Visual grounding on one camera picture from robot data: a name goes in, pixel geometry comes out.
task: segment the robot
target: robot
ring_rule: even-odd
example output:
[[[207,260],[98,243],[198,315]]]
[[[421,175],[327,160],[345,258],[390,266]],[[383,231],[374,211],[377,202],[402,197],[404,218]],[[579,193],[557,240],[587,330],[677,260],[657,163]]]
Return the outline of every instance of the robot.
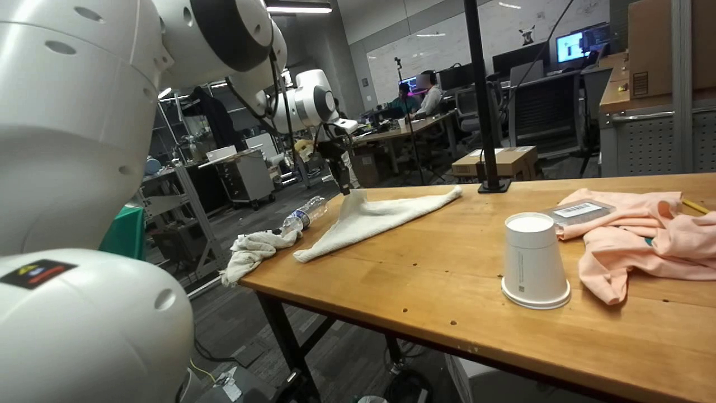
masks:
[[[142,179],[156,95],[227,79],[279,133],[324,123],[324,74],[278,96],[262,0],[0,2],[3,400],[175,400],[193,351],[165,271],[91,250]],[[342,193],[336,140],[323,140]]]

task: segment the floor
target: floor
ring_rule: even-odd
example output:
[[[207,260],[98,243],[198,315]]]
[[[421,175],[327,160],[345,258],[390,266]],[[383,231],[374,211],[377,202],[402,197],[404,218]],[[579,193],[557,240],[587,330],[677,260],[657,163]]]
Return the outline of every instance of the floor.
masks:
[[[578,176],[579,163],[574,160],[560,161],[557,166],[543,166],[547,179]],[[595,161],[590,161],[587,176],[598,175]],[[433,183],[450,182],[450,175],[432,175]],[[279,222],[302,202],[312,194],[334,197],[334,183],[302,182],[276,193],[276,202],[253,209],[225,209],[212,218],[212,231],[222,247],[227,248],[239,234],[265,231],[279,227]],[[251,288],[217,287],[193,303],[195,307],[195,337],[196,343],[212,356],[232,359],[241,368],[235,374],[237,385],[248,391],[257,390],[263,396],[272,396],[288,377],[276,338],[265,324],[260,303]],[[297,338],[311,334],[317,328],[319,315],[305,310],[288,310],[288,318]],[[443,353],[424,349],[421,344],[402,344],[410,356],[408,368],[415,368],[432,385],[432,400],[452,403],[458,400],[457,390],[446,370]],[[309,368],[317,382],[324,403],[357,400],[359,396],[383,396],[391,381],[391,368],[387,360],[385,338],[375,331],[359,330],[347,322],[336,322],[328,334],[309,353]],[[212,362],[195,353],[195,362],[214,377],[227,365]],[[222,391],[210,390],[210,399],[198,391],[187,395],[185,400],[227,400]],[[243,395],[245,400],[265,400],[260,395]]]

